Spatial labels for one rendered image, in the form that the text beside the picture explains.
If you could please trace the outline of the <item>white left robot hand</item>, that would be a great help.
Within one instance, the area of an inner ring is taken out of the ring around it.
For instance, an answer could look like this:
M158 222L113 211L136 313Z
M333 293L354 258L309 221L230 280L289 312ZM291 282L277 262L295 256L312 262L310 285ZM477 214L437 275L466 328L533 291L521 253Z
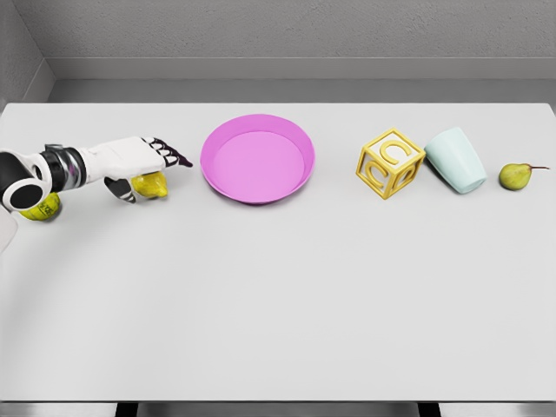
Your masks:
M94 154L100 163L100 177L108 190L118 199L134 204L138 195L131 179L174 166L192 168L178 150L155 137L130 137L108 142Z

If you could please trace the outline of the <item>yellow letter block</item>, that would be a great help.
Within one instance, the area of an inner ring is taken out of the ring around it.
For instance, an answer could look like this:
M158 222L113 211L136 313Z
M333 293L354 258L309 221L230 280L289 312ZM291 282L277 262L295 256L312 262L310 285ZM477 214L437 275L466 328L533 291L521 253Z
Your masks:
M414 180L425 156L424 149L390 129L361 148L355 174L386 200Z

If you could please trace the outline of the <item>pale mint cup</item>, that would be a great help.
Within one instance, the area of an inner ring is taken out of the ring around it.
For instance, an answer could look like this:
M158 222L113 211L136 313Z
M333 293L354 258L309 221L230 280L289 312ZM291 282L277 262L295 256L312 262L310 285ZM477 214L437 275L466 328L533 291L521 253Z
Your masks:
M478 154L459 127L439 133L425 146L425 152L430 164L459 194L476 190L487 179Z

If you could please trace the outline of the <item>green pear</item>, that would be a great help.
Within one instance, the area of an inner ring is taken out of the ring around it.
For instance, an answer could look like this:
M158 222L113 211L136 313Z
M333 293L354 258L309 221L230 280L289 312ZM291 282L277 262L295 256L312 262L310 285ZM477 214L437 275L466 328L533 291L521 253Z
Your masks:
M499 172L499 184L511 191L522 190L530 182L535 169L549 169L549 167L533 166L529 163L508 163Z

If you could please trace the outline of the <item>pink round plate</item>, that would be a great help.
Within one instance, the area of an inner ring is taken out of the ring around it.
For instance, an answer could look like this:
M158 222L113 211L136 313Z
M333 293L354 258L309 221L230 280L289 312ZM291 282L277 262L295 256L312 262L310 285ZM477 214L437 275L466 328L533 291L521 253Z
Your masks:
M312 175L315 150L308 134L288 119L252 114L218 126L205 140L205 180L228 198L248 204L279 201Z

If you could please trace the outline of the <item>yellow lemon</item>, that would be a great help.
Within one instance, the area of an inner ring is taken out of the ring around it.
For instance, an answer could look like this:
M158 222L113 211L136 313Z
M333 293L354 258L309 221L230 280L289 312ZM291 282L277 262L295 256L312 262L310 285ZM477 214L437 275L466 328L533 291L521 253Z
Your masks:
M164 198L168 195L167 180L162 171L138 175L130 181L133 190L147 199Z

